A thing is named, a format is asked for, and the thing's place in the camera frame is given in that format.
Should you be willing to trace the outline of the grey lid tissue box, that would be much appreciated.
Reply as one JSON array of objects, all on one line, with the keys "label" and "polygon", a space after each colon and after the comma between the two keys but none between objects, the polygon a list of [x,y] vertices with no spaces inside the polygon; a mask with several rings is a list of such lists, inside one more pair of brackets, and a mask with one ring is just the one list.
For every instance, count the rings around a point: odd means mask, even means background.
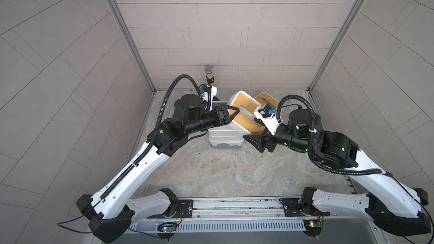
[{"label": "grey lid tissue box", "polygon": [[230,140],[212,140],[210,138],[209,142],[211,142],[211,143],[230,143],[230,144],[233,144],[233,143],[240,143],[240,142],[244,143],[244,140],[243,139],[235,140],[235,141],[230,141]]},{"label": "grey lid tissue box", "polygon": [[229,136],[229,135],[235,135],[235,136],[241,136],[241,135],[247,135],[249,132],[235,122],[235,119],[233,119],[229,124],[223,125],[220,127],[211,128],[211,134],[213,135],[219,135],[219,136]]}]

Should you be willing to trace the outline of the wooden lid tissue box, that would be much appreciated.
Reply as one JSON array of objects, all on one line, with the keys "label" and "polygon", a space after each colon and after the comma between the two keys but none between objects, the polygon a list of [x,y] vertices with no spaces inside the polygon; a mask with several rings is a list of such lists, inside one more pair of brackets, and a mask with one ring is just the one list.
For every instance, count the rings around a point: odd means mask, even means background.
[{"label": "wooden lid tissue box", "polygon": [[262,92],[254,98],[261,105],[269,104],[272,108],[278,108],[279,102],[266,92]]},{"label": "wooden lid tissue box", "polygon": [[241,90],[234,94],[227,105],[239,109],[238,114],[230,122],[229,126],[243,135],[261,135],[265,127],[255,122],[254,110],[260,107],[260,103],[252,96]]},{"label": "wooden lid tissue box", "polygon": [[231,135],[231,134],[209,134],[209,139],[212,140],[230,140],[230,141],[235,141],[235,140],[240,140],[243,139],[243,137],[239,134],[235,134],[235,135]]}]

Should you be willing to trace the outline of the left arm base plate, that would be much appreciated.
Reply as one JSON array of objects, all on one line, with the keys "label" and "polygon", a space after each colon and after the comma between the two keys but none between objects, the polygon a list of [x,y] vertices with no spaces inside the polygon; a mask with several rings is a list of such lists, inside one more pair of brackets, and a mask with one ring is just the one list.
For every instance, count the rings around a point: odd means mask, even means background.
[{"label": "left arm base plate", "polygon": [[193,200],[192,199],[180,199],[176,202],[171,202],[168,209],[159,215],[149,216],[148,219],[175,219],[180,218],[191,218],[193,211]]}]

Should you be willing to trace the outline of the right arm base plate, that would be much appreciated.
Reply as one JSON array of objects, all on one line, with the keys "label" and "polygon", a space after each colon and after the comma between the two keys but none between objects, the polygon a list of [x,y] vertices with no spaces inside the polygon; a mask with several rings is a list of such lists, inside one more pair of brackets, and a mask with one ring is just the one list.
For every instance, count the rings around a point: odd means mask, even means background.
[{"label": "right arm base plate", "polygon": [[322,212],[316,209],[311,202],[302,198],[280,198],[286,217],[325,217],[330,216],[330,212]]}]

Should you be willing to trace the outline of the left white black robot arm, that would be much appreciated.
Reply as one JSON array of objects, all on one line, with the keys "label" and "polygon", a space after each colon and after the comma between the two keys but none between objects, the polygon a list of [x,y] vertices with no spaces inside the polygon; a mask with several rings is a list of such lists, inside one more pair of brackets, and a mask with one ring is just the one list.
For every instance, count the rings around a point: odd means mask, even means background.
[{"label": "left white black robot arm", "polygon": [[141,199],[131,196],[160,165],[187,144],[190,134],[227,125],[240,112],[225,103],[204,111],[201,97],[186,94],[175,102],[174,116],[162,120],[167,101],[165,97],[156,126],[137,155],[105,187],[93,195],[82,195],[77,201],[79,210],[89,219],[91,233],[106,244],[141,219],[178,215],[179,199],[169,188]]}]

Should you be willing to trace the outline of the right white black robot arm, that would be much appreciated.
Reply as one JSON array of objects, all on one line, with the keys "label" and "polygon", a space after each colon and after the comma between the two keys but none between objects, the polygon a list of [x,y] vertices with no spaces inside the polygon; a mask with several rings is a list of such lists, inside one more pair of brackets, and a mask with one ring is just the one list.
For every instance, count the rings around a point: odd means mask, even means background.
[{"label": "right white black robot arm", "polygon": [[427,192],[401,184],[346,135],[324,131],[319,115],[312,109],[292,111],[286,124],[269,105],[258,107],[254,116],[264,131],[244,139],[260,152],[272,152],[281,145],[307,153],[313,165],[331,174],[347,176],[367,191],[350,195],[307,187],[294,210],[310,216],[331,213],[359,216],[401,237],[432,232],[434,221],[425,209],[429,203]]}]

